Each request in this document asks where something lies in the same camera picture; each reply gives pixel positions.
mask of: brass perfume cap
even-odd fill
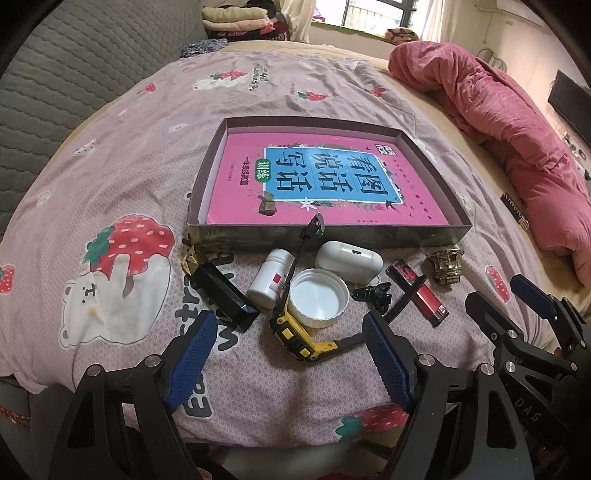
[[[434,280],[440,285],[459,283],[462,271],[462,255],[464,250],[459,248],[445,248],[433,252],[427,258],[435,268]]]

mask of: white pill bottle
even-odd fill
[[[287,250],[271,250],[248,288],[246,296],[259,307],[274,308],[293,261],[294,256]]]

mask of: blue gripper pad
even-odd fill
[[[164,400],[170,411],[175,411],[191,396],[216,338],[217,318],[213,312],[210,312],[204,318],[170,375],[170,389]]]
[[[382,323],[384,324],[382,328],[385,326],[390,330],[385,321],[382,320]],[[396,353],[386,340],[383,331],[371,312],[368,312],[363,317],[362,331],[369,354],[374,360],[379,376],[382,377],[382,382],[384,382],[390,400],[407,411],[411,403],[408,372],[404,369]]]
[[[548,320],[556,316],[552,299],[537,285],[522,274],[517,274],[509,282],[511,291],[539,317]]]

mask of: gray quilted mattress pad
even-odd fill
[[[61,2],[0,78],[0,240],[81,122],[204,38],[200,0]]]

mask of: bear cartoon print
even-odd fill
[[[68,348],[102,338],[129,345],[148,335],[170,282],[170,229],[127,215],[86,245],[88,270],[63,291],[59,341]]]

